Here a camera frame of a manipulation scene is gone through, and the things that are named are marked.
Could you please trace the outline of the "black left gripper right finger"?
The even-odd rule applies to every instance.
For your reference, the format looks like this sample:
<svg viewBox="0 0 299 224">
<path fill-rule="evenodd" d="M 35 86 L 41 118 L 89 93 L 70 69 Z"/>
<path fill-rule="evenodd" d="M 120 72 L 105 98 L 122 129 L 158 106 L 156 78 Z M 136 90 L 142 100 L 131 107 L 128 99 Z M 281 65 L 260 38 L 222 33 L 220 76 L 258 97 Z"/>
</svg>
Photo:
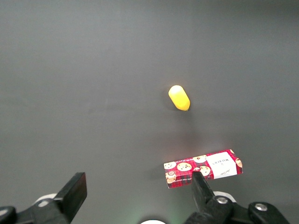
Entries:
<svg viewBox="0 0 299 224">
<path fill-rule="evenodd" d="M 192 196 L 197 211 L 186 224 L 288 224 L 289 221 L 272 204 L 253 202 L 247 208 L 228 196 L 216 195 L 200 172 L 192 174 Z"/>
</svg>

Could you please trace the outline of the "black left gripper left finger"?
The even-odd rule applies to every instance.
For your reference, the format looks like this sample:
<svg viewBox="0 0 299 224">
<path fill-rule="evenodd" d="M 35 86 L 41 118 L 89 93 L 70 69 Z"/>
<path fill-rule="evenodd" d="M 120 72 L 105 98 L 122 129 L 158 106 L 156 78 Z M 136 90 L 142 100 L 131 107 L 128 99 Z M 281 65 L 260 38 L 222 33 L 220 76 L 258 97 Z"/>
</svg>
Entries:
<svg viewBox="0 0 299 224">
<path fill-rule="evenodd" d="M 86 175 L 76 173 L 58 193 L 38 198 L 17 212 L 13 206 L 0 208 L 2 224 L 70 224 L 87 197 Z"/>
</svg>

